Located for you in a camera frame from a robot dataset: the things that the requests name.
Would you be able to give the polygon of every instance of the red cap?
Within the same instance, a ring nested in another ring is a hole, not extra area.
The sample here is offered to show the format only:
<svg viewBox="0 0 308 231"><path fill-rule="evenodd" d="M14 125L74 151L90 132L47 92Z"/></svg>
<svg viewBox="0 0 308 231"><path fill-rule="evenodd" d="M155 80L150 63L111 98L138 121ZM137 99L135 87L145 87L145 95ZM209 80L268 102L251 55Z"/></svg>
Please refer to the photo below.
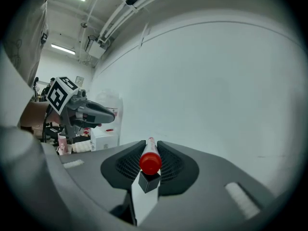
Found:
<svg viewBox="0 0 308 231"><path fill-rule="evenodd" d="M140 158L139 166L145 174L154 175L162 166L162 160L158 154L148 152Z"/></svg>

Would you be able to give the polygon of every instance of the white wall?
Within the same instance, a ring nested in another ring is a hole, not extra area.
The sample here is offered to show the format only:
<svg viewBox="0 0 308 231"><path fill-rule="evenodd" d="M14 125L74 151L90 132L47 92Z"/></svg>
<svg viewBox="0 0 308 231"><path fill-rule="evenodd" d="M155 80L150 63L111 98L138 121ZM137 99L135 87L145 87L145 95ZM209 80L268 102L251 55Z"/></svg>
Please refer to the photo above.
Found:
<svg viewBox="0 0 308 231"><path fill-rule="evenodd" d="M73 82L76 77L84 77L82 88L88 90L92 79L92 69L78 61L50 51L43 51L38 65L37 75L40 81L49 83L52 77L67 76Z"/></svg>
<svg viewBox="0 0 308 231"><path fill-rule="evenodd" d="M105 88L121 94L121 144L153 136L219 155L280 194L306 158L307 115L307 57L284 13L272 0L218 0L173 15L175 1L159 3L165 9L151 14L140 49L146 14L127 25L97 67L90 97Z"/></svg>

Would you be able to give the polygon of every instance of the marker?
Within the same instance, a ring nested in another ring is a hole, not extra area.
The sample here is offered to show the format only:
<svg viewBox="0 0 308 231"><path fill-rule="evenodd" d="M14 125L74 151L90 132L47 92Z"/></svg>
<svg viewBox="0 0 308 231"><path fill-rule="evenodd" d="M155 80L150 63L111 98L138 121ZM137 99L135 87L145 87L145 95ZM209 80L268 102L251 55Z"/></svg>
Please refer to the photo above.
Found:
<svg viewBox="0 0 308 231"><path fill-rule="evenodd" d="M148 143L141 155L139 166L147 175L156 174L162 166L162 159L160 158L155 141L152 137L148 139Z"/></svg>

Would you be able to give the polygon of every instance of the ceiling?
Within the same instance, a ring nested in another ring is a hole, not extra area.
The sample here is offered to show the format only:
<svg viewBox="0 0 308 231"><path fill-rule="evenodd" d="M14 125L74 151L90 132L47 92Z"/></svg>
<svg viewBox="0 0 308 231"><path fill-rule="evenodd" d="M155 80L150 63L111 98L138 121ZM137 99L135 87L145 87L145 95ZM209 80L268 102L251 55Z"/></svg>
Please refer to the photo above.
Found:
<svg viewBox="0 0 308 231"><path fill-rule="evenodd" d="M88 27L85 29L82 40L83 28L81 23L86 22L91 8L96 0L48 0L47 24L49 38L44 50L67 55L80 63L95 66L97 59L90 57L86 52L87 37L98 36L103 25L112 15L122 0L98 0L95 4ZM51 47L56 44L76 52L75 55Z"/></svg>

